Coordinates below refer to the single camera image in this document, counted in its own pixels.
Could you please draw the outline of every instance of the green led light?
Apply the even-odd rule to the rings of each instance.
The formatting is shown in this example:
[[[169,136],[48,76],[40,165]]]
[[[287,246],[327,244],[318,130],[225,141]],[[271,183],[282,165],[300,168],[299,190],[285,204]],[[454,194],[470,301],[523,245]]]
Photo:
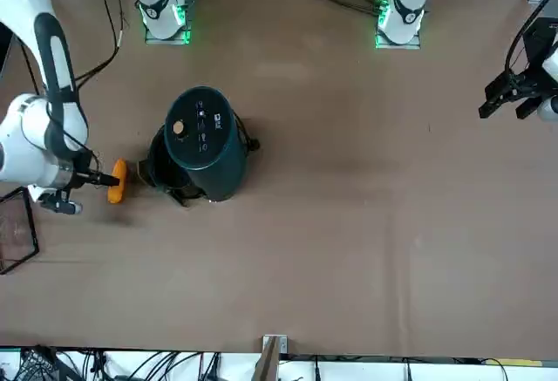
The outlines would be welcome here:
[[[192,37],[192,32],[190,30],[182,32],[182,42],[184,42],[184,44],[190,44],[190,37]]]
[[[176,22],[180,26],[184,26],[186,24],[186,12],[182,6],[175,6],[173,5],[173,13]]]

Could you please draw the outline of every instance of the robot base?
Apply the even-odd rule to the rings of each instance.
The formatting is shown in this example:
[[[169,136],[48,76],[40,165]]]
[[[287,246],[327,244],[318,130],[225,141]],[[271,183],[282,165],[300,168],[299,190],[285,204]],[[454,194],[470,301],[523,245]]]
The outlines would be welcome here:
[[[382,32],[376,31],[376,48],[400,48],[404,50],[420,50],[420,36],[415,35],[407,44],[395,44],[385,37]]]
[[[192,37],[192,18],[194,15],[194,0],[184,0],[184,4],[174,10],[174,15],[183,26],[167,39],[154,37],[149,29],[145,28],[146,44],[190,45]]]

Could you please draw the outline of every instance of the white surface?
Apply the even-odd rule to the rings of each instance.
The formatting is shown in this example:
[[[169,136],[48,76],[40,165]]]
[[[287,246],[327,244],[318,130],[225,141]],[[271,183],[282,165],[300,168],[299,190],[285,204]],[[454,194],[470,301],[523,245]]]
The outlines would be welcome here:
[[[81,370],[84,355],[77,352],[69,353],[77,367]],[[118,351],[108,352],[107,373],[116,375],[130,375],[153,352]],[[177,361],[186,357],[190,352],[180,354]],[[203,356],[203,370],[207,369],[213,353]],[[61,354],[58,357],[71,366],[69,360]],[[219,378],[227,381],[247,381],[254,373],[258,354],[221,354]],[[157,364],[159,357],[154,358],[136,374],[142,378]],[[0,352],[0,365],[6,370],[6,375],[12,379],[19,365],[19,352]],[[179,365],[169,376],[169,380],[194,381],[198,376],[200,358],[193,357],[184,364]],[[395,363],[345,363],[345,362],[318,362],[323,381],[341,380],[381,380],[381,381],[406,381],[406,364]],[[502,381],[504,374],[497,365],[463,365],[463,364],[411,364],[413,381]],[[506,367],[509,381],[550,381],[558,379],[556,368],[534,367]],[[314,363],[312,362],[281,362],[279,364],[279,378],[282,381],[293,381],[302,377],[302,380],[314,379]]]

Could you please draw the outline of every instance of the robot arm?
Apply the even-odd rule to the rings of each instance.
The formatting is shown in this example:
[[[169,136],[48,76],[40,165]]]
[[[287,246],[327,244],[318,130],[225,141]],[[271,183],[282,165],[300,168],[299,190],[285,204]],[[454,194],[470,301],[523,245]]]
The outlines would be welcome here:
[[[51,0],[2,2],[0,22],[30,48],[41,71],[48,100],[42,104],[35,102],[26,110],[23,117],[25,137],[32,145],[71,160],[80,146],[67,134],[84,145],[87,122],[79,104],[68,45]]]
[[[0,124],[0,180],[28,186],[31,198],[46,208],[76,214],[81,208],[69,200],[72,188],[119,181],[89,169],[91,152],[82,150],[87,121],[51,0],[1,2],[0,22],[30,48],[45,95],[23,94],[11,102]]]
[[[389,0],[378,29],[394,44],[407,44],[420,29],[426,0]]]

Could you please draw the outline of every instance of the teal container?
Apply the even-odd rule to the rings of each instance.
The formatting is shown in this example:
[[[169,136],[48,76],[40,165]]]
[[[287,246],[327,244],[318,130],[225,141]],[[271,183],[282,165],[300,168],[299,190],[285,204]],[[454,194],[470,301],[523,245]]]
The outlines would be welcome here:
[[[211,201],[230,198],[246,171],[246,149],[235,114],[215,89],[182,93],[165,121],[165,145],[173,161]]]

